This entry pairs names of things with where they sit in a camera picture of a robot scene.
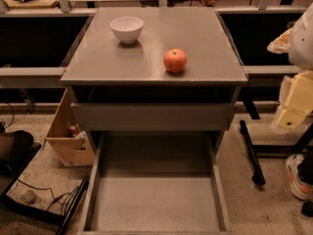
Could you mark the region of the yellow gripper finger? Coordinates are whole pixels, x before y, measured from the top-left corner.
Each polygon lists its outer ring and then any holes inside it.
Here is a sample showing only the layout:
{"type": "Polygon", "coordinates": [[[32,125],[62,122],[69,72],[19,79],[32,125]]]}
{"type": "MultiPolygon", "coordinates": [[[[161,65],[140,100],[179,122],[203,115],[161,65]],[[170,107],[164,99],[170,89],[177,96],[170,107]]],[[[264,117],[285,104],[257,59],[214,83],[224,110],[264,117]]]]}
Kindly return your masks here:
{"type": "Polygon", "coordinates": [[[313,112],[313,71],[285,76],[280,88],[279,107],[273,119],[275,130],[299,127],[313,112]]]}
{"type": "Polygon", "coordinates": [[[289,51],[291,28],[282,33],[267,46],[267,50],[274,54],[283,54],[289,51]]]}

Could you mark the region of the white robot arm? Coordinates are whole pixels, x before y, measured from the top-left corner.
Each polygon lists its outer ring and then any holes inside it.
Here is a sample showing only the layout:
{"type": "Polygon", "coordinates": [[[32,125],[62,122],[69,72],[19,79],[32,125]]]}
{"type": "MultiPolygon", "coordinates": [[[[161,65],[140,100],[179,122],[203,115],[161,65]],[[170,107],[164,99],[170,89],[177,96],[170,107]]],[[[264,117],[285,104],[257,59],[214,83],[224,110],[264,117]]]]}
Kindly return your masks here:
{"type": "Polygon", "coordinates": [[[292,65],[300,68],[294,77],[285,76],[281,83],[280,105],[271,123],[277,133],[299,127],[313,112],[313,4],[268,46],[275,54],[288,54],[292,65]]]}

